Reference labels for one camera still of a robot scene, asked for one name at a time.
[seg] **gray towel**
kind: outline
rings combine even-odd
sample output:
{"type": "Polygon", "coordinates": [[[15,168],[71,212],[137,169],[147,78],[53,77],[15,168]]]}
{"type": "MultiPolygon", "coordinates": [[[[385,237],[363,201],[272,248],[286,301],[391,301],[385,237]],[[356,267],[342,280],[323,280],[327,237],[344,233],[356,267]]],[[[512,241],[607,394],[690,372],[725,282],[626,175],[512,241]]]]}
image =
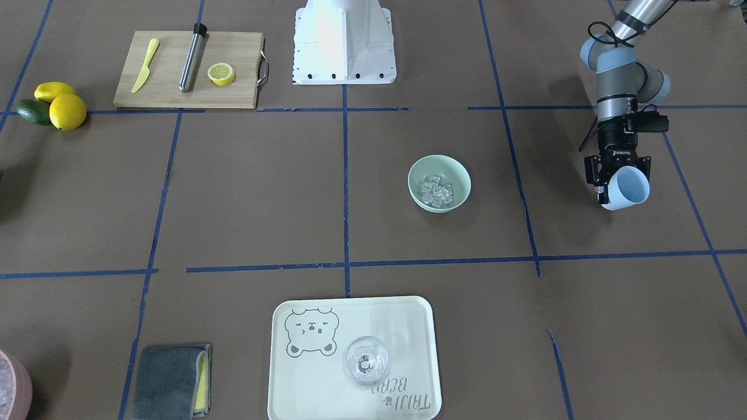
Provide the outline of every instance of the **gray towel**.
{"type": "Polygon", "coordinates": [[[132,420],[191,420],[208,412],[211,349],[209,344],[144,348],[140,353],[132,420]],[[194,412],[198,364],[207,357],[208,408],[194,412]]]}

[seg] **white cup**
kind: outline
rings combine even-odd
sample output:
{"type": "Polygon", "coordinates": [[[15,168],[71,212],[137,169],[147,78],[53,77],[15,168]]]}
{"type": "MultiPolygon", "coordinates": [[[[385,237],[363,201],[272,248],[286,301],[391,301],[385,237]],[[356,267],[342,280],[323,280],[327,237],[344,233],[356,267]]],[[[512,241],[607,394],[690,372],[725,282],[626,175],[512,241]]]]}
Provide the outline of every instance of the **white cup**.
{"type": "Polygon", "coordinates": [[[623,166],[612,175],[607,191],[610,202],[602,204],[602,207],[607,210],[619,210],[646,201],[651,187],[646,175],[637,167],[623,166]]]}

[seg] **brown paper floor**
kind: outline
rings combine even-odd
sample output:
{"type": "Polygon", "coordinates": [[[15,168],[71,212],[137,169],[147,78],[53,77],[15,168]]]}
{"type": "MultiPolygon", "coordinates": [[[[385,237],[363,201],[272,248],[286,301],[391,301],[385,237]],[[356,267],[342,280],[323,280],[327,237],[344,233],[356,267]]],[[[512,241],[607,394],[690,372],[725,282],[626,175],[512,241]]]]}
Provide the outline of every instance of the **brown paper floor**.
{"type": "Polygon", "coordinates": [[[626,2],[382,0],[397,82],[299,87],[305,3],[0,4],[0,348],[33,419],[128,419],[140,349],[189,342],[214,345],[208,417],[265,419],[278,304],[405,294],[433,306],[440,419],[747,418],[738,7],[681,2],[636,47],[671,129],[640,135],[649,200],[612,213],[576,151],[578,51],[626,2]],[[196,20],[264,33],[258,110],[116,110],[134,31],[196,20]],[[75,131],[14,112],[51,80],[89,107],[75,131]],[[405,186],[433,153],[472,176],[451,213],[405,186]]]}

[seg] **stainless steel muddler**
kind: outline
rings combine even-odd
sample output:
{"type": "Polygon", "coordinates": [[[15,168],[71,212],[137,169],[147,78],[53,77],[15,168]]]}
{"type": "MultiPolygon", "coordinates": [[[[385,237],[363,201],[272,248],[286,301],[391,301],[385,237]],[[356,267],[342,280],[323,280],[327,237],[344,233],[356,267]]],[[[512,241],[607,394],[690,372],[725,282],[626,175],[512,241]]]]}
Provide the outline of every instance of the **stainless steel muddler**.
{"type": "Polygon", "coordinates": [[[197,67],[197,55],[202,48],[202,42],[208,33],[208,27],[202,23],[194,24],[192,32],[192,45],[189,47],[189,54],[185,62],[185,69],[182,71],[182,79],[179,80],[179,90],[189,92],[194,86],[194,69],[197,67]]]}

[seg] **white tray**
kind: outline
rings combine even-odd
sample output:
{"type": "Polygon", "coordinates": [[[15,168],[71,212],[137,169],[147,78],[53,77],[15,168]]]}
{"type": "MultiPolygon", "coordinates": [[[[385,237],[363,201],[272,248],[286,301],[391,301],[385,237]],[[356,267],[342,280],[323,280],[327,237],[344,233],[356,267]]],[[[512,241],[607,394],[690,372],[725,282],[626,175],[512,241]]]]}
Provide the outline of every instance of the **white tray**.
{"type": "Polygon", "coordinates": [[[289,300],[275,309],[270,420],[430,420],[440,410],[433,310],[422,297],[289,300]],[[377,386],[358,385],[343,364],[362,336],[389,349],[391,367],[377,386]]]}

